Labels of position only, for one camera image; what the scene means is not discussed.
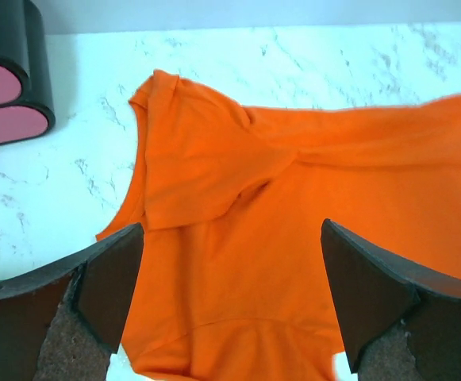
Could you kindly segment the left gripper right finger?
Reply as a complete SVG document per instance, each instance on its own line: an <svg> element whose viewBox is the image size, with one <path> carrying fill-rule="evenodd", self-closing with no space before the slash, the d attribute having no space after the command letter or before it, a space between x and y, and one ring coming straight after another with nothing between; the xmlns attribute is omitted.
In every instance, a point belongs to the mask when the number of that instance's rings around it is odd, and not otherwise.
<svg viewBox="0 0 461 381"><path fill-rule="evenodd" d="M326 219L321 247L348 365L360 380L461 380L461 279Z"/></svg>

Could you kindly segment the orange t shirt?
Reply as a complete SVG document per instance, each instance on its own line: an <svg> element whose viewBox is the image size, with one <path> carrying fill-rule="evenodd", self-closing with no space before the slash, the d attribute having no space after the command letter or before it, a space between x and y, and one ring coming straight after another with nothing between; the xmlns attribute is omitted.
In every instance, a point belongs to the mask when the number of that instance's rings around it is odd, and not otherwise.
<svg viewBox="0 0 461 381"><path fill-rule="evenodd" d="M461 279L461 94L340 111L242 106L164 71L130 101L144 227L122 345L158 380L331 380L331 219Z"/></svg>

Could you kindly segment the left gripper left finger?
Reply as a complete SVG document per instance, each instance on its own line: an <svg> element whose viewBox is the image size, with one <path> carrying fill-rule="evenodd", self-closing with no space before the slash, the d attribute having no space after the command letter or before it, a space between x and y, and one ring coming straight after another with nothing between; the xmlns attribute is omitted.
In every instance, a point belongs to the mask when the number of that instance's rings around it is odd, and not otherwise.
<svg viewBox="0 0 461 381"><path fill-rule="evenodd" d="M0 380L104 380L119 349L144 231L0 281Z"/></svg>

